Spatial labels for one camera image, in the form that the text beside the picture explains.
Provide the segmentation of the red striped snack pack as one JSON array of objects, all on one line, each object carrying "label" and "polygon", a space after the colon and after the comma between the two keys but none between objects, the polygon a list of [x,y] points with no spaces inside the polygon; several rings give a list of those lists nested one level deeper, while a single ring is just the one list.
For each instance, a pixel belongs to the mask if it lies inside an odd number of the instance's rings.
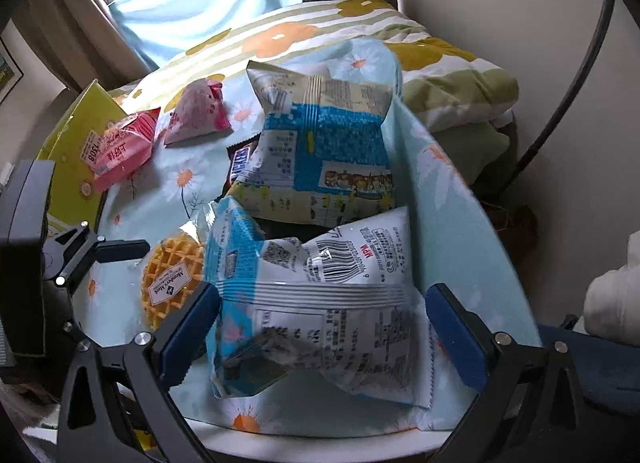
[{"label": "red striped snack pack", "polygon": [[152,154],[160,109],[129,114],[102,135],[90,131],[80,158],[93,172],[93,187],[104,192],[140,168]]}]

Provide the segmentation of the pink strawberry snack bag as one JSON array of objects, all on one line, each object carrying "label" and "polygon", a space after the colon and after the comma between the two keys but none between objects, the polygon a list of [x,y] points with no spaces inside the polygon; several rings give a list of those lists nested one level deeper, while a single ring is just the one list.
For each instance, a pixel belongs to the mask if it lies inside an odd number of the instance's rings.
[{"label": "pink strawberry snack bag", "polygon": [[193,81],[183,90],[170,112],[164,135],[169,146],[186,139],[230,130],[228,112],[222,96],[222,83],[210,79]]}]

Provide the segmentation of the white blue snack bag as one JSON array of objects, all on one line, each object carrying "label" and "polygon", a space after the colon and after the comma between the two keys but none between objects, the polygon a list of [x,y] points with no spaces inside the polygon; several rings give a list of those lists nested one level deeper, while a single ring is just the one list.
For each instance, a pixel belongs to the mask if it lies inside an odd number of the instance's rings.
[{"label": "white blue snack bag", "polygon": [[302,242],[267,238],[225,197],[205,279],[221,298],[207,339],[216,397],[255,396],[305,370],[353,395],[431,406],[432,345],[405,206]]}]

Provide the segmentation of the blue yellow snack bag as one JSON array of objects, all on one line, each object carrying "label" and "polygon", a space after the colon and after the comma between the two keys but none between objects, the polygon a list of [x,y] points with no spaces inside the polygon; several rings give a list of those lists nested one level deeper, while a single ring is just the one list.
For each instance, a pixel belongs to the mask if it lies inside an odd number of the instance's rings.
[{"label": "blue yellow snack bag", "polygon": [[257,61],[246,73],[264,127],[228,194],[250,216],[333,228],[394,208],[382,136],[390,88]]}]

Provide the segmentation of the yellow green cardboard box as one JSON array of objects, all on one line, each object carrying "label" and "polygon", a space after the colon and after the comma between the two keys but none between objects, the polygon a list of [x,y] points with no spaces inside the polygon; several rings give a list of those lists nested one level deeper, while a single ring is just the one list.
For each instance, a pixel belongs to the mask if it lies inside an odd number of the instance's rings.
[{"label": "yellow green cardboard box", "polygon": [[47,214],[49,235],[82,222],[96,227],[103,196],[93,186],[91,166],[105,130],[125,116],[112,96],[98,82],[92,82],[43,142],[37,158],[55,163]]}]

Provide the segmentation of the packaged waffle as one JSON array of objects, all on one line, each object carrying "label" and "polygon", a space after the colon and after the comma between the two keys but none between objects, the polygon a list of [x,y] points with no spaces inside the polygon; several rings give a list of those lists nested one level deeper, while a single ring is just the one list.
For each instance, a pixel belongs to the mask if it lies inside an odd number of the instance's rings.
[{"label": "packaged waffle", "polygon": [[180,310],[202,282],[204,253],[205,247],[184,232],[154,247],[141,281],[142,309],[152,331]]}]

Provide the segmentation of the daisy print blue cloth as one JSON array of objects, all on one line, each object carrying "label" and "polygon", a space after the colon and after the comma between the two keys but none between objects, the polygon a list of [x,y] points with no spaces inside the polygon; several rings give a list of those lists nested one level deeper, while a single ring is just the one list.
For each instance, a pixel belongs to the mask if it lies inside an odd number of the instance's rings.
[{"label": "daisy print blue cloth", "polygon": [[[411,211],[412,267],[420,290],[442,282],[492,331],[538,345],[539,335],[520,281],[494,228],[458,173],[458,163],[408,109],[409,88],[399,62],[381,42],[356,38],[284,59],[282,67],[334,79],[395,88],[397,99],[382,134],[399,200]],[[189,145],[158,147],[128,182],[107,192],[99,229],[110,239],[156,244],[176,233],[203,204],[220,194],[227,149],[258,132],[259,120],[233,134]],[[421,332],[426,402],[412,407],[354,396],[314,371],[297,371],[250,398],[218,399],[210,365],[196,361],[171,395],[192,420],[261,434],[317,438],[366,437],[420,428],[454,428],[474,397],[428,327]]]}]

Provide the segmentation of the dark blue fabric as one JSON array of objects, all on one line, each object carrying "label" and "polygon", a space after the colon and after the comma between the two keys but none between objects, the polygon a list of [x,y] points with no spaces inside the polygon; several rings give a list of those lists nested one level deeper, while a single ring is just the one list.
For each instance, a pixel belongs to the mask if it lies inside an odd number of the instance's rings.
[{"label": "dark blue fabric", "polygon": [[639,414],[639,348],[574,332],[538,325],[542,342],[564,342],[574,360],[584,395],[599,405],[629,415]]}]

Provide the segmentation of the white plush item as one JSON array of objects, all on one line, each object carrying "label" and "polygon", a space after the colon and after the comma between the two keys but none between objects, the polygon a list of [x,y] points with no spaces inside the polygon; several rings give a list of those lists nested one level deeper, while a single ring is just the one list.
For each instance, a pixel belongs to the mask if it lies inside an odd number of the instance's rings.
[{"label": "white plush item", "polygon": [[640,344],[640,231],[628,239],[627,261],[588,287],[584,303],[586,331],[609,341]]}]

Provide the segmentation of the dark chocolate bar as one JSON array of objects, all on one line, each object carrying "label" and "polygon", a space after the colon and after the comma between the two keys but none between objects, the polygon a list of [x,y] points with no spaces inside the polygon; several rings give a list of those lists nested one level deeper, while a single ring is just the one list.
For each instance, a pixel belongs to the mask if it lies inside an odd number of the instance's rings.
[{"label": "dark chocolate bar", "polygon": [[244,142],[238,142],[227,148],[228,158],[230,161],[227,182],[232,184],[235,179],[245,170],[250,157],[257,147],[259,136],[250,137]]}]

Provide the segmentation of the brown left curtain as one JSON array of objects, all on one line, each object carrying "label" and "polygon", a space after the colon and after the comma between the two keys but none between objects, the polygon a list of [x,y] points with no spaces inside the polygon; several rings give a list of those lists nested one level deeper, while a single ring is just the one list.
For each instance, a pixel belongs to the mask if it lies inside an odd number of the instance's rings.
[{"label": "brown left curtain", "polygon": [[125,40],[104,0],[21,0],[12,21],[48,70],[70,90],[111,90],[149,66]]}]

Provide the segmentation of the flower striped quilt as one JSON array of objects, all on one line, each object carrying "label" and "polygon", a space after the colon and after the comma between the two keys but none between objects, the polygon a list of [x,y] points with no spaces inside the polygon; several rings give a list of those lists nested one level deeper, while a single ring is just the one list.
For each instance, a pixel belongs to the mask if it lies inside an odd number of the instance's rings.
[{"label": "flower striped quilt", "polygon": [[400,82],[402,100],[432,132],[501,118],[518,101],[503,68],[428,34],[382,0],[303,3],[228,27],[171,58],[140,81],[112,90],[127,112],[170,111],[186,84],[229,85],[247,62],[325,64],[350,82]]}]

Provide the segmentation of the framed wall picture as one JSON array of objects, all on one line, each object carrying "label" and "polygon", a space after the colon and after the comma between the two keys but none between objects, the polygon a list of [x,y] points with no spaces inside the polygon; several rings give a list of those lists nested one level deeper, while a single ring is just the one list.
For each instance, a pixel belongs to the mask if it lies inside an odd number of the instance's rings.
[{"label": "framed wall picture", "polygon": [[8,97],[17,83],[23,79],[23,76],[22,69],[0,38],[0,102]]}]

